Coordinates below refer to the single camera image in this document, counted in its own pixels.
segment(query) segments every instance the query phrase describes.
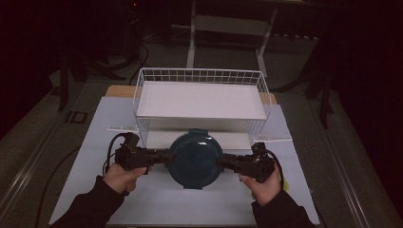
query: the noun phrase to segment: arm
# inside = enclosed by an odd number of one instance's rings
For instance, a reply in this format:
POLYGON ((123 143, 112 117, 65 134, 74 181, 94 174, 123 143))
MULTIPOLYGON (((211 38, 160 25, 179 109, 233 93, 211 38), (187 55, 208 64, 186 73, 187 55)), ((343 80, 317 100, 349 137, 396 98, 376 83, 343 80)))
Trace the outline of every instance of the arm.
POLYGON ((103 178, 97 177, 94 188, 78 195, 66 213, 50 227, 105 227, 124 202, 124 190, 133 191, 136 179, 144 172, 145 168, 125 172, 119 164, 112 164, 103 178))
POLYGON ((264 183, 246 176, 240 176, 240 180, 252 190, 256 199, 252 209, 258 227, 315 227, 305 209, 281 189, 277 166, 264 183))

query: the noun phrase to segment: white wire basket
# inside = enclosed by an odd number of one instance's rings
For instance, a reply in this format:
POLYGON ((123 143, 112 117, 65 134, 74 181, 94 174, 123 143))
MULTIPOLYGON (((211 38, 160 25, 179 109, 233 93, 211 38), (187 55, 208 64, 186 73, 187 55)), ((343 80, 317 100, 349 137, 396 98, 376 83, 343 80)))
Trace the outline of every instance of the white wire basket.
POLYGON ((252 144, 253 140, 259 135, 270 115, 272 100, 267 88, 267 84, 264 80, 264 75, 260 71, 238 69, 144 67, 139 71, 134 93, 133 106, 140 136, 145 146, 147 145, 148 128, 150 126, 151 119, 139 118, 138 111, 144 91, 144 83, 147 81, 255 86, 259 92, 265 119, 246 121, 245 128, 249 136, 250 144, 252 144))

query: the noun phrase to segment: dark teal plate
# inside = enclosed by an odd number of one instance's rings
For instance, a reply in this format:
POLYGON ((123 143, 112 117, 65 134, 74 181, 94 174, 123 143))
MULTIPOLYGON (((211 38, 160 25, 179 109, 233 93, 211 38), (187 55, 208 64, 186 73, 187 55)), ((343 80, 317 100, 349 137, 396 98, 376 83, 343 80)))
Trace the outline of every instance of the dark teal plate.
POLYGON ((222 168, 217 158, 223 157, 219 143, 206 130, 190 129, 170 147, 175 162, 167 165, 172 178, 189 189, 202 189, 215 181, 222 168))

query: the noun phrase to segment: hand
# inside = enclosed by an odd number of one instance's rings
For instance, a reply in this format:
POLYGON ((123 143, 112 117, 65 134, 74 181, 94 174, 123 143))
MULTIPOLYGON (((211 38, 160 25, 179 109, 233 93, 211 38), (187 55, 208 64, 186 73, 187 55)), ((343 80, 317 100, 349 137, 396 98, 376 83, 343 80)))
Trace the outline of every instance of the hand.
POLYGON ((142 176, 145 171, 146 168, 124 171, 119 164, 113 163, 104 176, 104 182, 119 194, 122 194, 124 190, 132 192, 136 188, 137 178, 142 176))
POLYGON ((243 175, 240 175, 240 181, 252 190, 254 199, 256 199, 258 204, 264 206, 269 203, 281 189, 278 174, 278 166, 275 163, 275 170, 264 183, 256 182, 255 180, 243 175))

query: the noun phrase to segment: black sleeve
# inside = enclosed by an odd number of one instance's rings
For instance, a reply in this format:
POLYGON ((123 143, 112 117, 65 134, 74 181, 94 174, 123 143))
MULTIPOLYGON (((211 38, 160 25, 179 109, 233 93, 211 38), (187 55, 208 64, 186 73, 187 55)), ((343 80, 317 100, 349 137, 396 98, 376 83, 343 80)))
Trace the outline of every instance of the black sleeve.
POLYGON ((66 213, 50 228, 105 227, 124 199, 98 176, 94 188, 86 194, 78 195, 66 213))
POLYGON ((269 203, 260 206, 256 201, 252 203, 256 224, 261 227, 315 227, 309 220, 303 207, 283 190, 269 203))

